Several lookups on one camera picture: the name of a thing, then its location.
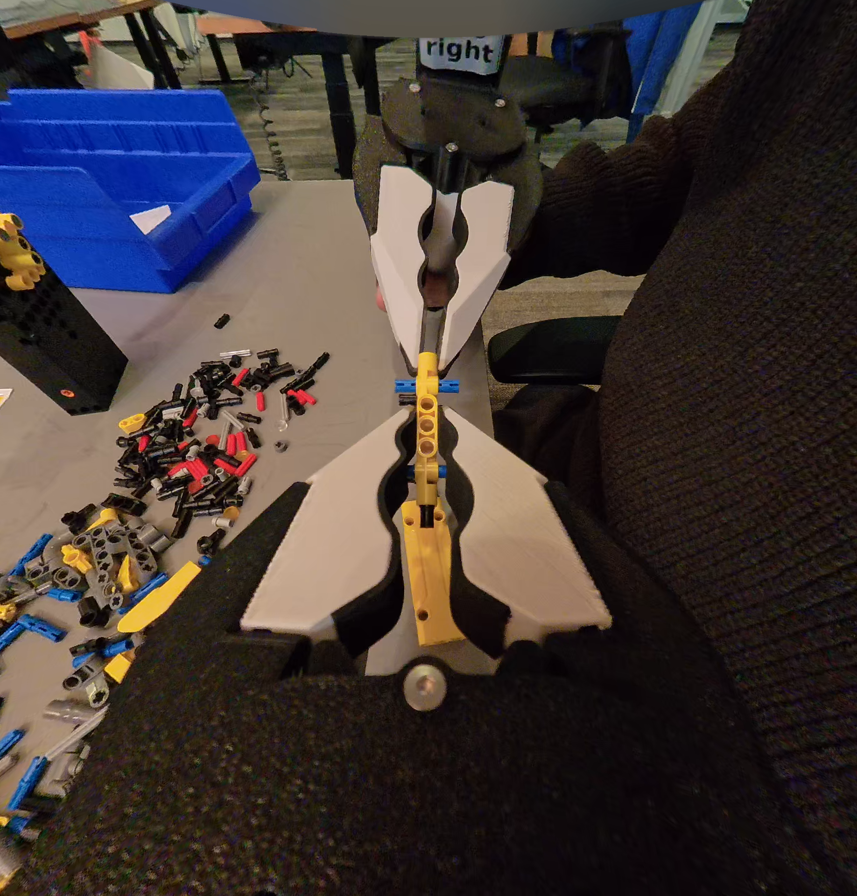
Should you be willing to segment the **person's black sweater torso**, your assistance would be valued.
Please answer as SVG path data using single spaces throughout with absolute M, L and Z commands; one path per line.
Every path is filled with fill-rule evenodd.
M 755 2 L 717 77 L 714 173 L 602 387 L 495 427 L 720 653 L 811 844 L 798 893 L 857 894 L 857 2 Z

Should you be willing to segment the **pile of mixed toy bricks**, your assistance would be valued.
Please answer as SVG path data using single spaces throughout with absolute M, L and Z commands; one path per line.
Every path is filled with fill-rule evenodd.
M 203 570 L 120 503 L 68 512 L 0 573 L 0 892 L 62 805 L 144 632 Z

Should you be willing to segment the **black office chair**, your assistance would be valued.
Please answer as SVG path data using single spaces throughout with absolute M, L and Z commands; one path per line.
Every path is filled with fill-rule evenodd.
M 500 89 L 523 114 L 534 142 L 557 125 L 630 117 L 635 103 L 627 52 L 631 31 L 621 20 L 557 31 L 551 56 L 510 56 Z

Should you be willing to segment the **blue storage bin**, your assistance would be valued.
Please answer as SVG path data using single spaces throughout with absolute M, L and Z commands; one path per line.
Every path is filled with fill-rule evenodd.
M 172 293 L 242 227 L 255 158 L 219 91 L 15 90 L 0 211 L 65 285 Z

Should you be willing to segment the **wooden desk black legs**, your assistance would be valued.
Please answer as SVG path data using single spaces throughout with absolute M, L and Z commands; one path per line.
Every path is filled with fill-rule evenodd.
M 86 30 L 106 20 L 122 18 L 156 88 L 182 84 L 169 57 L 153 10 L 157 1 L 0 2 L 0 32 L 12 40 L 56 30 Z
M 197 18 L 197 29 L 206 39 L 218 77 L 202 79 L 201 86 L 252 84 L 250 75 L 232 78 L 222 54 L 219 37 L 242 36 L 266 42 L 275 56 L 288 59 L 317 55 L 320 57 L 325 79 L 325 93 L 329 108 L 337 170 L 342 179 L 352 177 L 353 154 L 357 132 L 351 107 L 351 94 L 345 73 L 344 58 L 351 60 L 357 85 L 364 92 L 368 115 L 380 113 L 380 91 L 376 53 L 394 41 L 393 37 L 352 36 L 322 32 L 313 28 L 264 23 L 217 13 L 205 13 Z

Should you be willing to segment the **yellow panel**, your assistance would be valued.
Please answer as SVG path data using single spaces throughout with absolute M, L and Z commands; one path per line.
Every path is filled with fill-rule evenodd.
M 421 525 L 421 506 L 401 506 L 403 543 L 419 644 L 423 647 L 462 642 L 465 636 L 450 609 L 452 537 L 441 502 L 432 526 Z

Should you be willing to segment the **yellow brick assembly blue pins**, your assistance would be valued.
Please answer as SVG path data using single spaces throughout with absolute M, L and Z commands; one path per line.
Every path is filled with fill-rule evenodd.
M 398 379 L 394 383 L 394 393 L 399 403 L 410 399 L 416 414 L 416 447 L 413 463 L 413 482 L 416 488 L 416 502 L 423 527 L 431 527 L 435 520 L 438 500 L 437 486 L 441 478 L 438 454 L 438 397 L 457 394 L 460 383 L 457 379 L 444 379 L 439 375 L 438 356 L 432 351 L 419 353 L 416 375 L 413 379 Z

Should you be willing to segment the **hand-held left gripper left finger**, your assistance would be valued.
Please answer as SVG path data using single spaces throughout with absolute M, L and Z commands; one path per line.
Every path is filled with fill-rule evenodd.
M 356 657 L 393 629 L 403 602 L 393 516 L 408 495 L 414 426 L 400 409 L 281 496 L 293 514 L 241 631 L 338 642 Z

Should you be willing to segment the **blue jacket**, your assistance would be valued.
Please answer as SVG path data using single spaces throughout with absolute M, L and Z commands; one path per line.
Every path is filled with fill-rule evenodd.
M 633 92 L 625 143 L 636 139 L 646 117 L 652 114 L 701 6 L 695 3 L 624 19 Z

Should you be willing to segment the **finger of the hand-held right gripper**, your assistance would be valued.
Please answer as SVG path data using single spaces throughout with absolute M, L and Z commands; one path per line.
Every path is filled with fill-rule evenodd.
M 371 259 L 393 336 L 412 372 L 422 352 L 426 315 L 422 287 L 427 256 L 422 231 L 434 204 L 434 187 L 417 171 L 398 165 L 381 167 Z
M 484 181 L 459 194 L 453 228 L 456 287 L 446 306 L 439 342 L 441 371 L 457 360 L 510 262 L 513 201 L 512 186 L 496 181 Z

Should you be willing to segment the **pile of black red pins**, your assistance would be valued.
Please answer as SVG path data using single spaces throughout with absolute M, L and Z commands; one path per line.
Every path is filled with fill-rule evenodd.
M 121 453 L 114 491 L 102 502 L 103 523 L 139 521 L 155 504 L 172 504 L 169 542 L 196 518 L 239 511 L 251 490 L 251 470 L 274 417 L 279 429 L 316 404 L 316 374 L 330 359 L 285 361 L 277 349 L 222 352 L 176 384 L 169 397 L 119 421 Z

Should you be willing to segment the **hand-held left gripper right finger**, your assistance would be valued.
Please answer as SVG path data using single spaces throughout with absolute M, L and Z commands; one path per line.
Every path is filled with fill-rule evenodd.
M 450 607 L 466 639 L 501 658 L 518 642 L 609 629 L 546 477 L 452 409 L 441 412 L 439 449 L 456 520 Z

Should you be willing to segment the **white paper bag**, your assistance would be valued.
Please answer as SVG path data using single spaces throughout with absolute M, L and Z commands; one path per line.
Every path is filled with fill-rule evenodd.
M 102 91 L 151 91 L 154 75 L 100 43 L 88 47 L 88 85 Z

